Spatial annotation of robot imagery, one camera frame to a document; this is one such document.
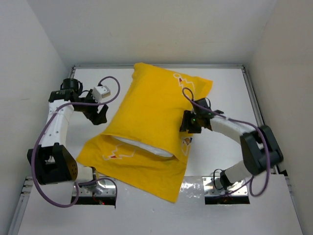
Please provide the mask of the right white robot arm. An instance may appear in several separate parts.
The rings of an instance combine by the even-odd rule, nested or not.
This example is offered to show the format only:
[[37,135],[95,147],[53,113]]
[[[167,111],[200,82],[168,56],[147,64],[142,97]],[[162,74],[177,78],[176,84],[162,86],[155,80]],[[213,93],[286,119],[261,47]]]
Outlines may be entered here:
[[214,181],[217,190],[226,190],[236,182],[247,177],[253,179],[261,173],[266,174],[264,192],[268,186],[270,169],[284,159],[272,129],[267,125],[255,126],[252,123],[227,117],[220,110],[211,110],[206,98],[192,100],[192,110],[183,112],[180,132],[199,134],[202,129],[220,133],[238,143],[242,160],[221,170]]

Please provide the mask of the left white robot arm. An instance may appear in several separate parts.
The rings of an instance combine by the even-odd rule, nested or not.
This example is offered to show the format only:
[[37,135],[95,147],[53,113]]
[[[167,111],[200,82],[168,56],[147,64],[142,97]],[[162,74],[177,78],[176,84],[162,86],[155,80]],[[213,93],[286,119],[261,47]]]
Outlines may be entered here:
[[107,86],[95,86],[82,97],[83,84],[72,78],[63,80],[60,89],[49,97],[48,127],[35,149],[27,153],[38,184],[48,185],[73,181],[83,183],[93,180],[91,167],[79,166],[66,148],[67,130],[74,112],[81,112],[93,125],[107,122],[108,106],[97,104],[111,92]]

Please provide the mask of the white pillow yellow edge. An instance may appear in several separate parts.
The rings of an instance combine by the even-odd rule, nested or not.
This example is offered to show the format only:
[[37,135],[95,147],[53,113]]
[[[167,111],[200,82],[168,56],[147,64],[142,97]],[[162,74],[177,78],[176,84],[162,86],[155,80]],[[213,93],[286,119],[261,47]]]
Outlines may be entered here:
[[[142,143],[140,141],[134,141],[134,140],[130,140],[130,139],[126,139],[126,138],[122,138],[122,137],[118,137],[118,136],[111,136],[113,139],[118,140],[120,142],[122,142],[122,144],[118,144],[116,146],[116,148],[112,151],[112,154],[110,155],[110,157],[117,157],[118,159],[121,159],[123,157],[133,157],[136,150],[137,149],[141,149],[145,152],[149,152],[151,154],[154,154],[156,156],[162,157],[162,158],[172,158],[174,157],[174,154],[161,149],[161,148],[157,148],[145,143]],[[127,148],[130,148],[130,154],[126,154],[125,152],[121,152],[119,151],[119,147],[120,146],[126,146]]]

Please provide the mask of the yellow pillowcase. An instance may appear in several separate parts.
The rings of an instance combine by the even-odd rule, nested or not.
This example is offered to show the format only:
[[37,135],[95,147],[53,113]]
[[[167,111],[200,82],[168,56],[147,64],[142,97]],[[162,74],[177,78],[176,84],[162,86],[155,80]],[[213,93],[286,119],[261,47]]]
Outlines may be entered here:
[[[212,81],[152,65],[137,63],[132,83],[107,128],[87,141],[77,162],[99,173],[169,202],[176,202],[187,168],[192,135],[180,132],[183,112],[191,103],[182,94],[189,88],[195,99],[206,97]],[[110,157],[122,142],[118,136],[164,149],[162,158],[137,149],[133,157]]]

